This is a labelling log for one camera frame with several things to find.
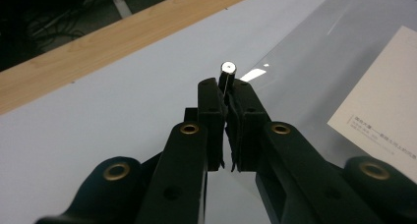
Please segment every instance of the white paper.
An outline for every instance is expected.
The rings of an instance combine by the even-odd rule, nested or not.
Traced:
[[[401,27],[328,124],[417,183],[417,32]]]

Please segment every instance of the dark floor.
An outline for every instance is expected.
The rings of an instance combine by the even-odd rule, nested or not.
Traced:
[[[125,0],[132,13],[163,0]],[[112,0],[0,0],[0,71],[121,20]]]

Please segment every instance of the metal pin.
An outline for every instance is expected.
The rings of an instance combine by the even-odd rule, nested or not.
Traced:
[[[236,74],[236,65],[232,62],[225,62],[221,65],[221,74],[218,80],[218,87],[223,95],[232,88]]]

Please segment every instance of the wooden edge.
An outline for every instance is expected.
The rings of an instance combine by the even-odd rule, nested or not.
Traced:
[[[166,0],[0,73],[0,115],[242,0]]]

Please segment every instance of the small cylindrical object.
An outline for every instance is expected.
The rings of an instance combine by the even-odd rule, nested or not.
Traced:
[[[232,62],[224,62],[221,65],[221,74],[218,80],[218,87],[223,95],[233,87],[233,81],[236,74],[236,65]]]

